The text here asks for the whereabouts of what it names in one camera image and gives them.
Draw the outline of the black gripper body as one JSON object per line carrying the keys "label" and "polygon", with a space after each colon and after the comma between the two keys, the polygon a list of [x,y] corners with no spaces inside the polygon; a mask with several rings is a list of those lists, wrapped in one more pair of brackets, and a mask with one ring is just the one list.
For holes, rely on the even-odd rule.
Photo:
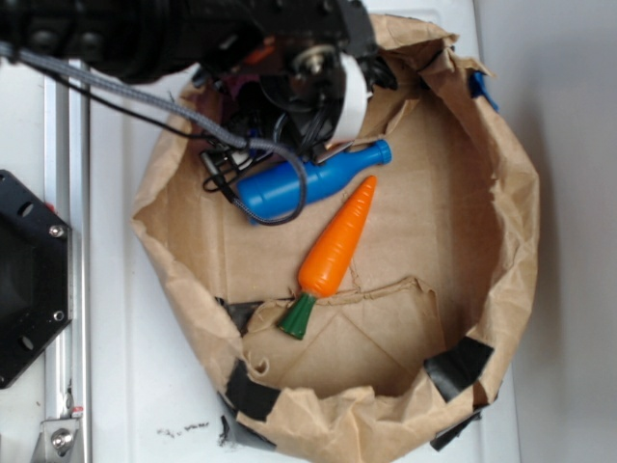
{"label": "black gripper body", "polygon": [[257,77],[304,160],[352,144],[374,88],[398,86],[361,1],[200,1],[197,18],[203,68]]}

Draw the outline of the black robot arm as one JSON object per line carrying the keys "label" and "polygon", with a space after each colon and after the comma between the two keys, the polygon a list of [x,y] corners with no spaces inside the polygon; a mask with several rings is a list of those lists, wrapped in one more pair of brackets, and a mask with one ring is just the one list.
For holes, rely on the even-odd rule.
{"label": "black robot arm", "polygon": [[1,39],[133,85],[190,66],[196,86],[255,78],[285,116],[267,134],[304,160],[344,142],[375,87],[397,86],[359,1],[5,1]]}

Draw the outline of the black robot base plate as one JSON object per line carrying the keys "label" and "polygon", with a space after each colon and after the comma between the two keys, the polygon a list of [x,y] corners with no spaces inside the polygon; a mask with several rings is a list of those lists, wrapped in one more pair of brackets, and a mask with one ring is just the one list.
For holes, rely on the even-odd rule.
{"label": "black robot base plate", "polygon": [[71,228],[11,172],[1,172],[1,388],[68,326]]}

